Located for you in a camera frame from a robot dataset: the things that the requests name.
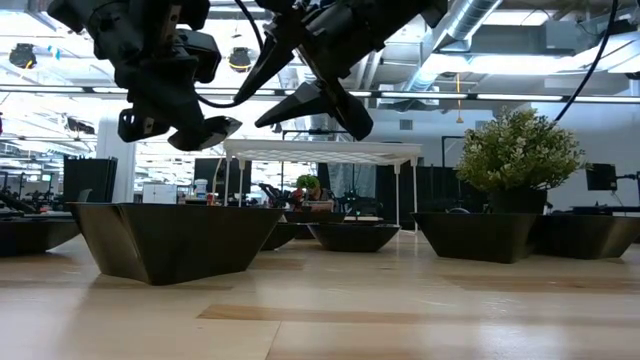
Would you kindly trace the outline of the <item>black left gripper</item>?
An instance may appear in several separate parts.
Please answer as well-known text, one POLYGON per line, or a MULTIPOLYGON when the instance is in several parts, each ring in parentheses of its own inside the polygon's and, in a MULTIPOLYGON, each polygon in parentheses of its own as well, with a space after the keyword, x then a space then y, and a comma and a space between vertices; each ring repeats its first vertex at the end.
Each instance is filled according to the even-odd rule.
POLYGON ((210 83, 221 61, 215 39, 200 30, 209 0, 53 0, 48 14, 79 33, 87 31, 94 55, 114 67, 114 80, 132 104, 118 118, 118 135, 136 142, 176 132, 168 142, 200 151, 223 142, 243 123, 205 118, 195 90, 210 83))

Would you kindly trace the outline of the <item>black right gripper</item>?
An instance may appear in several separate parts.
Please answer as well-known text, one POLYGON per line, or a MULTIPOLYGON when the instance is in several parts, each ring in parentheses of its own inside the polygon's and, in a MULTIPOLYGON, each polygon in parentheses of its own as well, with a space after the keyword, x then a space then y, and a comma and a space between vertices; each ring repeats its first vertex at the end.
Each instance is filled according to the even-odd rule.
POLYGON ((266 27, 264 47, 233 98, 243 103, 298 53, 315 76, 265 112, 254 125, 275 125, 297 117, 326 113, 355 139, 366 138, 373 120, 364 105, 340 81, 364 57, 417 16, 438 25, 448 0, 331 0, 311 4, 298 0, 257 0, 274 14, 266 27))

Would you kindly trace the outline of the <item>black square mini plate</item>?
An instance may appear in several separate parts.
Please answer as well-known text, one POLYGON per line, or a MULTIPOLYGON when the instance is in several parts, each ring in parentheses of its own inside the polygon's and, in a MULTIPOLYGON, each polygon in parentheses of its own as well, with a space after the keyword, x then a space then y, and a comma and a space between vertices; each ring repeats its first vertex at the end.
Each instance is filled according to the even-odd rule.
POLYGON ((206 205, 71 205, 102 274, 153 286, 245 271, 281 209, 206 205))
POLYGON ((412 213, 439 257, 512 264, 535 247, 535 214, 412 213))
POLYGON ((281 223, 342 223, 346 217, 345 213, 337 212, 294 212, 286 211, 281 223))
POLYGON ((529 239, 539 254, 583 260, 618 258, 640 236, 640 218, 605 215, 544 215, 529 239))

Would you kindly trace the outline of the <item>small black monitor on arm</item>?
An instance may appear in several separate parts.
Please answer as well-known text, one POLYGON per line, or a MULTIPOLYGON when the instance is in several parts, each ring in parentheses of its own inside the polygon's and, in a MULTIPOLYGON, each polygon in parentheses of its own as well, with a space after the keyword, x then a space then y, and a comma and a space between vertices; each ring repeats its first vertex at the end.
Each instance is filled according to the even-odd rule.
POLYGON ((617 175, 613 164, 587 163, 585 165, 589 191, 616 191, 617 175))

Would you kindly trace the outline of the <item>white cabinet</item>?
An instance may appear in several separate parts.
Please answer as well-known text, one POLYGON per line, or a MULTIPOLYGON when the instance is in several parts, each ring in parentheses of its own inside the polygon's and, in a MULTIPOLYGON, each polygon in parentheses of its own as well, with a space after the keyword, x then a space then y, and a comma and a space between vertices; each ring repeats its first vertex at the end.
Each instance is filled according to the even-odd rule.
POLYGON ((175 204, 177 202, 177 186, 145 183, 142 190, 142 202, 144 204, 175 204))

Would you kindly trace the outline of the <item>small plant in red pot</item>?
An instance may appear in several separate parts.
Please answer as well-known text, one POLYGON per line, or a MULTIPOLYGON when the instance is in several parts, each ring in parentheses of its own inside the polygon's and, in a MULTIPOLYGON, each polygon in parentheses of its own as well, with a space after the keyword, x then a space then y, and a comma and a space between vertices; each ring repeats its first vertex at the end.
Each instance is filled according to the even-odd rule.
POLYGON ((294 195, 298 200, 319 201, 321 193, 322 188, 317 177, 307 174, 299 176, 296 180, 294 195))

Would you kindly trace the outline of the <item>person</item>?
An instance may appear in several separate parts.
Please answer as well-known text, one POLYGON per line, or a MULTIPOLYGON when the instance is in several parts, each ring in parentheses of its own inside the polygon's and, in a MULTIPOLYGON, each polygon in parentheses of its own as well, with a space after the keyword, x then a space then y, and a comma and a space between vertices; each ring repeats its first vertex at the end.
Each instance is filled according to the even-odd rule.
POLYGON ((334 199, 332 192, 322 187, 308 189, 303 197, 302 207, 312 212, 333 212, 334 199))

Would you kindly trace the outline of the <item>black partition panel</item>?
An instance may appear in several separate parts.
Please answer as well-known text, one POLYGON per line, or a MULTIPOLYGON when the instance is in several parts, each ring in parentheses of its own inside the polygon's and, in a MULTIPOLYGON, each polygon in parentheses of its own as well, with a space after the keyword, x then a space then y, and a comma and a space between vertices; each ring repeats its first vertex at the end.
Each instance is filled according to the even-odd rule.
POLYGON ((63 200, 78 201, 81 192, 90 189, 87 202, 111 202, 113 199, 118 159, 70 158, 63 161, 63 200))

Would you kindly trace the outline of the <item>small robot with green light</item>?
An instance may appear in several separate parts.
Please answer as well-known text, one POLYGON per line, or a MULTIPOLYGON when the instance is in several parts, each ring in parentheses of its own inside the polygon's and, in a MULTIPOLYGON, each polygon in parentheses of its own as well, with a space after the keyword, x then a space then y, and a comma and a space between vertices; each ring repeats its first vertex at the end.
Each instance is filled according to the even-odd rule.
POLYGON ((377 217, 383 208, 376 198, 361 196, 355 191, 345 192, 342 204, 346 208, 346 213, 354 217, 377 217))

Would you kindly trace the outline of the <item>black curtain partition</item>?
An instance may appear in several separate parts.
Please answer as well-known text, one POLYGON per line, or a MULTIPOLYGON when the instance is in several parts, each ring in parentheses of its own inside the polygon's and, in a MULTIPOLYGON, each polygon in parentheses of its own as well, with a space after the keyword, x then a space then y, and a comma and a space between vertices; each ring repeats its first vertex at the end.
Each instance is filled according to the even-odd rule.
MULTIPOLYGON (((385 220, 396 217, 396 174, 393 165, 377 166, 375 177, 375 197, 381 204, 378 216, 385 220)), ((399 173, 400 219, 405 221, 414 211, 413 167, 409 162, 400 167, 399 173)), ((417 210, 419 212, 439 212, 461 207, 469 212, 482 212, 488 203, 486 193, 477 190, 457 177, 457 171, 450 167, 416 167, 417 210)))

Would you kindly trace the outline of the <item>long ceiling light strip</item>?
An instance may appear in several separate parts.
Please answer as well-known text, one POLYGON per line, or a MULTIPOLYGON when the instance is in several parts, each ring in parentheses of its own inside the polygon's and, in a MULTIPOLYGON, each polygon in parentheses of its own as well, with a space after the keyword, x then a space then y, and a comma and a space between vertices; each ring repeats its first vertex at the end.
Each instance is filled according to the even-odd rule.
MULTIPOLYGON (((53 85, 11 85, 0 84, 0 93, 34 94, 82 94, 87 96, 125 96, 128 91, 117 87, 80 87, 53 85)), ((501 102, 545 102, 560 103, 569 100, 569 95, 534 95, 500 93, 457 93, 457 92, 400 92, 350 90, 356 98, 396 99, 396 100, 468 100, 501 102)), ((625 104, 640 105, 640 96, 577 96, 575 103, 585 104, 625 104)))

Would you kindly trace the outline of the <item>green artificial potted plant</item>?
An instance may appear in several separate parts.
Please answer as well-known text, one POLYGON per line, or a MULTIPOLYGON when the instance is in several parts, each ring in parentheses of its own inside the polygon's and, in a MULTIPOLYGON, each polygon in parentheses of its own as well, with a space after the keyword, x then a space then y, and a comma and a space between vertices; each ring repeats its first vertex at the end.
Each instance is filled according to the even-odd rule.
POLYGON ((504 110, 465 132, 460 180, 488 197, 495 214, 540 215, 548 192, 585 165, 576 135, 535 109, 504 110))

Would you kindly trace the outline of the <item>silver ventilation duct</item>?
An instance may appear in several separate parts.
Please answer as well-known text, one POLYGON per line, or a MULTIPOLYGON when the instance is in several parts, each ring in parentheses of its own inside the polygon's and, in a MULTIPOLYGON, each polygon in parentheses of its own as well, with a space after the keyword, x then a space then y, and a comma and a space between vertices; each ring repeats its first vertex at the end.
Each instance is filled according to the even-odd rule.
POLYGON ((425 92, 445 72, 440 50, 468 52, 472 37, 498 8, 502 0, 453 0, 438 25, 429 26, 420 44, 418 68, 409 76, 402 90, 425 92))

